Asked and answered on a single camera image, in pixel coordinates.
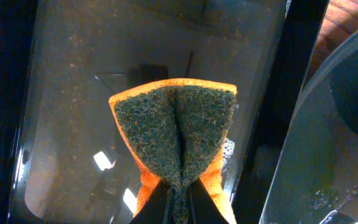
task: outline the glass panel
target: glass panel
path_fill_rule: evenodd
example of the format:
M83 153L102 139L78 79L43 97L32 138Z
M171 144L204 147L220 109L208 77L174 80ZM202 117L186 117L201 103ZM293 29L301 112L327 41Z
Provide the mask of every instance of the glass panel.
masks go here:
M285 1L45 1L37 11L25 202L44 220L128 223L140 172L110 96L166 78L237 85L223 187L232 195Z
M298 99L261 221L358 222L358 33Z

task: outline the scrub sponge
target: scrub sponge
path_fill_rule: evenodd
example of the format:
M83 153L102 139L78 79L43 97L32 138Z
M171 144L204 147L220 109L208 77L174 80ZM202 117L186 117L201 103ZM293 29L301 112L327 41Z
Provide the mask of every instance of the scrub sponge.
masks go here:
M109 103L142 174L134 215L163 180L175 190L175 223L187 223L187 188L200 178L223 217L236 222L221 188L222 149L236 104L234 85L162 80L114 95Z

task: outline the green scouring pad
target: green scouring pad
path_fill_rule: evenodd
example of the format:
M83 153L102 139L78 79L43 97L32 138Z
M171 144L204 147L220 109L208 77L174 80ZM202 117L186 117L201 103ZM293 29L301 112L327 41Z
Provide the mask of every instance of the green scouring pad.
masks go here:
M207 171L222 149L236 104L236 90L232 85L191 79L147 85L124 96L113 96L112 111L138 166L141 163L173 187L175 223L187 223L187 188Z

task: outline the black frame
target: black frame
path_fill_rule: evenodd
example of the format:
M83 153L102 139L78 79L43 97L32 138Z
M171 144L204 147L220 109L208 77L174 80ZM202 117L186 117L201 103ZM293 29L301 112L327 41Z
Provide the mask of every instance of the black frame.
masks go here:
M6 223L8 217L13 223L41 222L26 207L24 189L11 190L15 165L22 159L19 136L37 5L37 0L0 0L0 223ZM242 204L257 147L282 147L327 5L328 0L291 3L236 187L233 208L238 223L250 223ZM13 196L21 198L15 205L22 206L10 206Z

